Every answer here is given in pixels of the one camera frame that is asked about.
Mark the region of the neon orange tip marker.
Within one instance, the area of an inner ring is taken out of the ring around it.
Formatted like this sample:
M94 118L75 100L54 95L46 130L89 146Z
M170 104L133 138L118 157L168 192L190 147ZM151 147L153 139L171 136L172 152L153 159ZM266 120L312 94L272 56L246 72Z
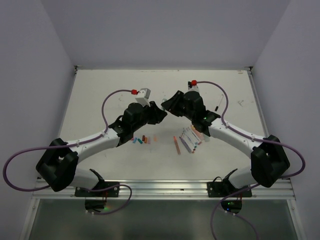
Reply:
M177 154L180 156L181 155L181 151L180 151L180 147L179 147L179 144L178 144L176 136L173 136L173 141L174 141L174 144L175 144L175 147L176 147Z

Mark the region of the orange pink highlighter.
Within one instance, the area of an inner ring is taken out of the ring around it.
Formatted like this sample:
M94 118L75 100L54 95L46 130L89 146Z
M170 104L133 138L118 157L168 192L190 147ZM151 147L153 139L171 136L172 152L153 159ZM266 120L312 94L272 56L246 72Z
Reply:
M203 140L204 140L203 135L202 135L200 132L198 132L198 131L194 128L193 125L191 125L190 127L191 127L191 129L193 130L193 132L197 135L197 137L198 137L201 141L203 141Z

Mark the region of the black cap marker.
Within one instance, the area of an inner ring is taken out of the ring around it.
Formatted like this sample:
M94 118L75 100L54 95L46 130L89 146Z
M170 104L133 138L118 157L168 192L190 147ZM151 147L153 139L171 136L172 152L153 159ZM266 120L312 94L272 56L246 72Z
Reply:
M215 109L214 109L215 112L217 112L218 109L220 108L223 99L224 99L224 95L221 94L220 97L219 97L219 99L218 99L218 102L217 102L217 104L216 104L216 107L215 107Z

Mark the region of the purple grey marker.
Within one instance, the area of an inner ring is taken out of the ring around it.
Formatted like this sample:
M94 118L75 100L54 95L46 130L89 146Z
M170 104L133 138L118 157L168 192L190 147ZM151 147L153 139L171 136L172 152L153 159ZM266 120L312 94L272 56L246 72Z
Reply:
M189 146L187 145L187 143L185 142L185 140L180 136L179 137L180 141L182 142L182 144L184 145L184 147L186 148L186 150L189 152L189 153L192 153L192 150L189 148Z

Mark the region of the pink cap marker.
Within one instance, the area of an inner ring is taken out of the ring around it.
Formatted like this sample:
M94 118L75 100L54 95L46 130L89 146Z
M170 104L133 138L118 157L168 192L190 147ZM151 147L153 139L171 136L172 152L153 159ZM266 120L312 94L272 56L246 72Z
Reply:
M187 128L187 131L194 138L195 144L200 145L202 143L202 141L197 137L197 135L193 132L193 130L190 127Z

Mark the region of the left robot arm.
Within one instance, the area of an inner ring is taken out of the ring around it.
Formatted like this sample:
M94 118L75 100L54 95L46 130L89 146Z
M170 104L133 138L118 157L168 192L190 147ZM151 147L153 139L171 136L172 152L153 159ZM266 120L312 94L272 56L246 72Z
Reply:
M104 179L96 170L79 169L78 164L99 152L129 142L135 131L147 124L159 124L166 116L167 113L154 101L145 106L131 103L106 130L69 142L61 138L53 140L37 163L36 170L55 192L66 187L79 187L92 196L99 196L104 190Z

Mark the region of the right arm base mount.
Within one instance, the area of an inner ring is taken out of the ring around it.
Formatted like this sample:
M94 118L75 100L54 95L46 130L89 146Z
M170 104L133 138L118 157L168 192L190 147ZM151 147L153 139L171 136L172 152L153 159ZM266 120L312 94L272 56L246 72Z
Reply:
M240 189L234 188L226 179L216 177L206 183L207 194L209 198L225 198L226 196L233 194L237 191L241 191L238 195L233 196L235 200L223 200L219 206L228 213L238 214L243 207L243 198L251 198L253 196L252 191L244 189L248 186L244 186Z

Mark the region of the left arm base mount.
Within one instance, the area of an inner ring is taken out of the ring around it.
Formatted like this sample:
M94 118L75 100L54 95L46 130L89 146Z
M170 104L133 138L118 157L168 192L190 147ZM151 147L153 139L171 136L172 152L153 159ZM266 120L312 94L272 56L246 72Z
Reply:
M118 198L121 187L129 190L128 199L118 208L111 210L108 209L106 207L108 198ZM110 215L124 209L129 204L132 195L132 188L127 184L120 184L118 181L102 181L99 182L93 189L77 187L74 193L74 196L77 198L100 198L95 200L86 199L84 202L86 212L94 216Z

